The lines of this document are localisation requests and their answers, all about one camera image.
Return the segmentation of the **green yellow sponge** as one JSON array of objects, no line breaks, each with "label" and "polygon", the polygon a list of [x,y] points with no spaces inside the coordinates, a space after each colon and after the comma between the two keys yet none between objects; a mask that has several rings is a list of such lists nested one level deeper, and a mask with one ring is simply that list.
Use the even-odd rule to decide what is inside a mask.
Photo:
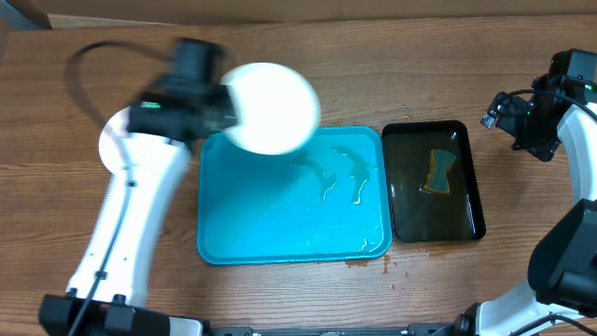
[{"label": "green yellow sponge", "polygon": [[449,150],[432,149],[429,153],[429,171],[423,183],[423,190],[431,193],[449,194],[451,191],[447,174],[456,156]]}]

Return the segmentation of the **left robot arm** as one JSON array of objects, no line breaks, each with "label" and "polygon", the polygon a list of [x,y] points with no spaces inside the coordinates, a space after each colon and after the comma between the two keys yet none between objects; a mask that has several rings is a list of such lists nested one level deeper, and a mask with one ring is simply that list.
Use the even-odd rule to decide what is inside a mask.
[{"label": "left robot arm", "polygon": [[171,69],[128,109],[125,133],[103,122],[116,148],[93,234],[63,295],[42,300],[49,335],[202,335],[207,323],[145,308],[160,230],[193,158],[193,145],[237,122],[229,89],[215,81],[222,46],[181,38]]}]

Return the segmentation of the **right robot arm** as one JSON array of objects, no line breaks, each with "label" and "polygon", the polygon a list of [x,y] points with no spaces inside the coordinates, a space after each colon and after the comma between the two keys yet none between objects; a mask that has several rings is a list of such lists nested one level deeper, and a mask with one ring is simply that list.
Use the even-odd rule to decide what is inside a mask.
[{"label": "right robot arm", "polygon": [[596,55],[554,54],[530,89],[498,93],[481,119],[510,134],[512,149],[550,161],[567,156],[572,207],[537,244],[527,278],[492,301],[475,303],[437,329],[438,335],[538,335],[560,323],[596,316]]}]

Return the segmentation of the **white plate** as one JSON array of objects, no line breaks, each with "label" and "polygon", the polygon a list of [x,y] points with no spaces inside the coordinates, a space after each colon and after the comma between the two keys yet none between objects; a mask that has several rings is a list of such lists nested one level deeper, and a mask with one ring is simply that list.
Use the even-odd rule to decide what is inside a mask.
[{"label": "white plate", "polygon": [[247,63],[228,71],[237,124],[224,131],[237,147],[262,155],[283,155],[302,147],[319,127],[321,106],[311,83],[278,63]]},{"label": "white plate", "polygon": [[118,149],[118,140],[126,138],[129,133],[129,111],[127,106],[113,115],[102,129],[100,134],[98,151],[104,167],[113,175],[124,166],[123,159]]}]

